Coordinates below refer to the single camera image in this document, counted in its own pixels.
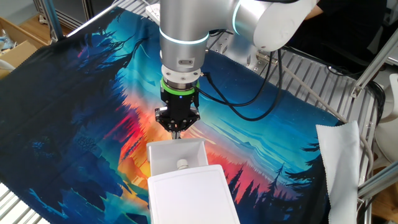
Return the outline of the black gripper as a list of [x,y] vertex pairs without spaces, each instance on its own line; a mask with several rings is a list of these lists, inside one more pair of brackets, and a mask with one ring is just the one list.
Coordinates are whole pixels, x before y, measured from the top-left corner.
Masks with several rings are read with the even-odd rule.
[[166,107],[155,109],[155,120],[171,133],[172,139],[180,139],[182,132],[200,120],[198,93],[195,90],[177,93],[164,90],[160,96]]

